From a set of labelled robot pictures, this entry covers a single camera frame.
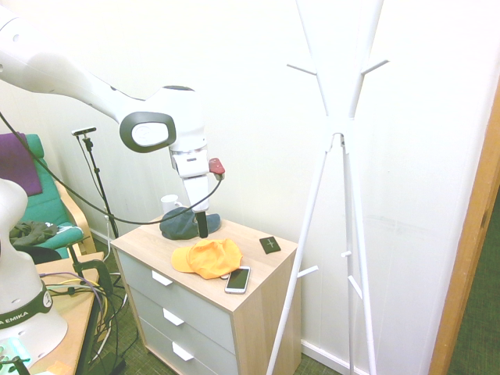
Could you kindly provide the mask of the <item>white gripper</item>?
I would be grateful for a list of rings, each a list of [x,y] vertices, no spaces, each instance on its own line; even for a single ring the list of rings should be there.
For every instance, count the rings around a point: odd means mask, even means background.
[[[196,212],[200,238],[208,237],[205,211],[209,208],[209,161],[206,152],[175,154],[173,156],[178,175],[183,181],[190,206]]]

